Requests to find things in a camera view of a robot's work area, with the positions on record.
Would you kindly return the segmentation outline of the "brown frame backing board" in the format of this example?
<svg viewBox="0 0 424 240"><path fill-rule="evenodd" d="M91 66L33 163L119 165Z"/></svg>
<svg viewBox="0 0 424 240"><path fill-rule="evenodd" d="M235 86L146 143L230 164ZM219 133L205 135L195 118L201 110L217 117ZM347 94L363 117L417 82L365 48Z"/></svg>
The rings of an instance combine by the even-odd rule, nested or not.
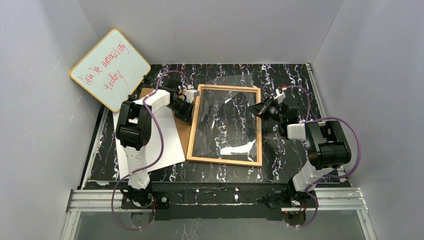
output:
<svg viewBox="0 0 424 240"><path fill-rule="evenodd" d="M199 93L194 93L194 89L184 90L183 94L187 96L188 100L191 100L192 103L195 102L196 97L199 96ZM171 127L171 110L167 107L161 108L158 112L154 113L154 116L156 117L160 129L163 133L164 139L168 139L169 137L165 136L167 133L166 128ZM189 147L189 139L191 134L191 125L189 123L186 123L180 119L177 119L175 116L173 117L173 125L176 128L176 131L178 133L178 137L181 143L182 151L184 154L184 157L187 157L188 154L188 147Z"/></svg>

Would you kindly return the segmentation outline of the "clear frame glass sheet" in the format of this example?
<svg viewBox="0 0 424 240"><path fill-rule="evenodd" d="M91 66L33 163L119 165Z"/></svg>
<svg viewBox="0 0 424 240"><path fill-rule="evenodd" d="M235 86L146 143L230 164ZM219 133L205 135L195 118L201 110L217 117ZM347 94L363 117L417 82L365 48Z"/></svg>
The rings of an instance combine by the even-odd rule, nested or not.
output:
<svg viewBox="0 0 424 240"><path fill-rule="evenodd" d="M255 87L253 74L218 76L204 85L220 89L200 90L191 156L257 163L257 119L247 109L261 99L259 88L248 91Z"/></svg>

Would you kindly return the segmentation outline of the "wooden picture frame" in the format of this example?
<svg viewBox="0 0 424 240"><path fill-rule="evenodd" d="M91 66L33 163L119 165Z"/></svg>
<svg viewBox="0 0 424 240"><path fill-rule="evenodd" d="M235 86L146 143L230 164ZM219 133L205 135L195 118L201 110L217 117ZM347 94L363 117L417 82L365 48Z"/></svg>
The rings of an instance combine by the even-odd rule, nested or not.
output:
<svg viewBox="0 0 424 240"><path fill-rule="evenodd" d="M186 158L189 161L203 162L203 163L214 163L214 164L223 164L223 165L236 165L236 166L246 166L246 167L260 167L260 166L262 166L262 123L261 123L261 119L258 118L257 116L255 116L255 117L256 117L256 123L257 123L257 128L258 128L257 137L259 139L258 142L257 142L257 147L258 147L258 151L257 151L257 153L258 153L258 162L246 162L246 161L235 161L235 160L223 160L223 161L219 161L217 159L199 158L199 157L193 157L191 155L192 148L193 148L194 132L195 132L195 129L196 129L196 122L197 122L197 115L198 115L198 106L197 106L197 104L200 101L200 96L201 96L201 92L200 91L203 88L220 89L221 87L219 85L205 85L205 84L200 84L198 86L199 96L196 97L196 99L195 99L194 110L193 110L193 120L192 120L192 125L191 125L191 131L190 131L190 137L189 137L189 143L188 143L188 150L187 150L187 157ZM258 88L258 87L249 87L247 90L249 92L253 92L253 91L256 90L256 88Z"/></svg>

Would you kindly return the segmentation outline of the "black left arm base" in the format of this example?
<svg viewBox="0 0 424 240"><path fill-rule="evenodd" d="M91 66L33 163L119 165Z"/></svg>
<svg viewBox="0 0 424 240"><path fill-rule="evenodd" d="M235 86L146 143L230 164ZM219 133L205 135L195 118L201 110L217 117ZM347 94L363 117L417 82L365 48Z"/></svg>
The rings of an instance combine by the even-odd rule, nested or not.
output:
<svg viewBox="0 0 424 240"><path fill-rule="evenodd" d="M170 207L170 194L152 190L121 189L122 209L168 209Z"/></svg>

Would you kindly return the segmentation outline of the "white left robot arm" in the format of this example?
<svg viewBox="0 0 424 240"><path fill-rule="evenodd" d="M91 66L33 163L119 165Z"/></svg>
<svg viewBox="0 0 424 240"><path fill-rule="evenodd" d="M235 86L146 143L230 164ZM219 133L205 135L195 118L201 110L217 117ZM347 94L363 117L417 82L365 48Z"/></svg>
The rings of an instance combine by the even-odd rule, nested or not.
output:
<svg viewBox="0 0 424 240"><path fill-rule="evenodd" d="M165 150L164 134L155 113L169 108L174 116L192 123L194 99L200 95L193 88L183 89L180 82L168 79L149 94L138 100L126 100L121 104L115 125L115 137L119 140L127 160L128 174L124 176L132 189L144 190L150 183L148 168L154 166ZM156 126L160 140L158 157L147 163L146 149Z"/></svg>

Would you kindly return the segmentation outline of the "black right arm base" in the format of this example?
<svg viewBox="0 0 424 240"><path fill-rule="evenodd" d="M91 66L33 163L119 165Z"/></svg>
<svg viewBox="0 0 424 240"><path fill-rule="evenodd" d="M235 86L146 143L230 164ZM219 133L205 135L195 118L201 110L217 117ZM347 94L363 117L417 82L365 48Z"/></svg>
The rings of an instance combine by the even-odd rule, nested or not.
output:
<svg viewBox="0 0 424 240"><path fill-rule="evenodd" d="M265 204L271 209L294 208L297 211L315 208L318 206L318 201L315 191L300 192L284 190L271 190L266 193Z"/></svg>

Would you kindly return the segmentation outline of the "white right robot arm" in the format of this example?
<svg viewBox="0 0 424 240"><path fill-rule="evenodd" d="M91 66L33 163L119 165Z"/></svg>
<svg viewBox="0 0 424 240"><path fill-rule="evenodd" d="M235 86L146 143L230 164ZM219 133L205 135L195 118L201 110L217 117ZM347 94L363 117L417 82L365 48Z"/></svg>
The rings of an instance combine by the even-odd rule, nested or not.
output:
<svg viewBox="0 0 424 240"><path fill-rule="evenodd" d="M286 97L284 91L276 96L248 106L247 110L262 120L277 122L278 132L284 140L303 141L307 147L307 162L288 183L288 191L308 193L319 180L334 169L347 164L352 153L339 120L299 120L299 101Z"/></svg>

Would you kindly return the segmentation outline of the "yellow-edged whiteboard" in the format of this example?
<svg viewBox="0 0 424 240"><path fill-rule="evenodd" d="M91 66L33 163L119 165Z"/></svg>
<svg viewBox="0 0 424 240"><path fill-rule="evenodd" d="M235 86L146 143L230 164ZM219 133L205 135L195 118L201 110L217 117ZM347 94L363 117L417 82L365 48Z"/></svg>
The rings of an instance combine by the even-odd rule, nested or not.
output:
<svg viewBox="0 0 424 240"><path fill-rule="evenodd" d="M113 28L69 71L69 76L116 113L150 70L147 60Z"/></svg>

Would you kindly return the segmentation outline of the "aluminium mounting rail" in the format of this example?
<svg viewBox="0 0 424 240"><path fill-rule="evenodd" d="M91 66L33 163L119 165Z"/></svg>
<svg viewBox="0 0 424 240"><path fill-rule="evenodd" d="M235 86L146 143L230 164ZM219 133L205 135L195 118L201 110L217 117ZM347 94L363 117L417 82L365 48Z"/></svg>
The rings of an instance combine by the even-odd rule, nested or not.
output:
<svg viewBox="0 0 424 240"><path fill-rule="evenodd" d="M206 190L201 188L171 190L169 196L158 196L156 207L199 206L257 206L258 199L266 195L266 190L240 189L236 187ZM367 210L365 198L360 188L317 188L315 189L319 210ZM69 212L144 212L153 206L151 202L141 206L127 200L122 193L112 190L73 190L67 204Z"/></svg>

